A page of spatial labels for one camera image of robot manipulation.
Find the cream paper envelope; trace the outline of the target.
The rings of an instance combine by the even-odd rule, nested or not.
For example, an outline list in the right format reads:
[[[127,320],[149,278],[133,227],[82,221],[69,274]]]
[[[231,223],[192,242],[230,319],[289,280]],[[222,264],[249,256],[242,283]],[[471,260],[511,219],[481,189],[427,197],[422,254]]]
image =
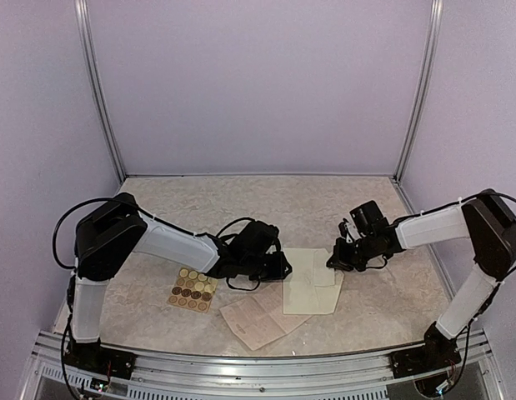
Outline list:
[[[327,267],[331,254],[324,248],[286,248],[292,272],[283,281],[283,313],[329,315],[335,312],[343,273]]]

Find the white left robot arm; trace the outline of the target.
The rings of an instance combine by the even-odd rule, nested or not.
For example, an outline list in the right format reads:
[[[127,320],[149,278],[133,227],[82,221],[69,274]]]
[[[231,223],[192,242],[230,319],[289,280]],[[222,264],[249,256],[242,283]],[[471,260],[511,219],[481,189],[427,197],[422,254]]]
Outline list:
[[[245,217],[237,233],[191,232],[142,209],[127,192],[96,198],[94,203],[98,208],[76,226],[70,307],[70,328],[77,342],[73,353],[89,370],[102,369],[108,361],[107,351],[97,344],[105,292],[133,253],[226,281],[238,276],[256,284],[281,281],[293,270],[274,225]]]

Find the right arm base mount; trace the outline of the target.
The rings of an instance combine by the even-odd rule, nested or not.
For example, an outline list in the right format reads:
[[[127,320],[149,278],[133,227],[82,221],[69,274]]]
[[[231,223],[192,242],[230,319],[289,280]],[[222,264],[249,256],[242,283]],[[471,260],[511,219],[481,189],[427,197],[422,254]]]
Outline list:
[[[389,360],[394,378],[432,372],[462,362],[456,337],[446,338],[432,323],[423,336],[423,344],[391,352]]]

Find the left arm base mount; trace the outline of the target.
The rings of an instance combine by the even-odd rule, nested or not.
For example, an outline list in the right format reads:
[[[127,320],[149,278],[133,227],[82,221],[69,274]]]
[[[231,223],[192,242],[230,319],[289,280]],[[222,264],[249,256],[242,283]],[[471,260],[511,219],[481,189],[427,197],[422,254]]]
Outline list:
[[[100,341],[72,341],[64,354],[64,364],[67,366],[104,375],[106,378],[126,380],[132,376],[136,359],[135,353],[104,347]]]

